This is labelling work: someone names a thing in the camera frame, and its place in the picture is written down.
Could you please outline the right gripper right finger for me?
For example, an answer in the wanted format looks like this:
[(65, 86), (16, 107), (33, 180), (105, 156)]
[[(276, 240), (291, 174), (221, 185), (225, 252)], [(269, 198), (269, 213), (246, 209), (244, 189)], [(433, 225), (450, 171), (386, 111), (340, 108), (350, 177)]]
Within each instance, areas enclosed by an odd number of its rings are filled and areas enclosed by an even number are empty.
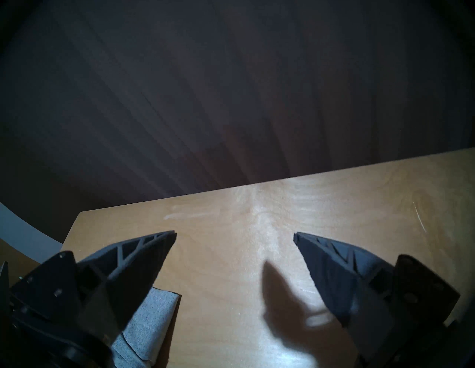
[(373, 359), (394, 327), (387, 298), (394, 266), (360, 247), (302, 232), (293, 241), (326, 308), (363, 359)]

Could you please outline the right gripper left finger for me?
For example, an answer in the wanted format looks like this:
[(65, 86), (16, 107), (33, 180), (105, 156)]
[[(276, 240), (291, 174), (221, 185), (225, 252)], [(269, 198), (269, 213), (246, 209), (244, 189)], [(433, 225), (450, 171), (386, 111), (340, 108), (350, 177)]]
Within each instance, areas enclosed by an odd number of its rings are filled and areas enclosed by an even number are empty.
[(106, 246), (78, 262), (82, 307), (76, 322), (90, 334), (120, 334), (148, 295), (175, 243), (165, 231)]

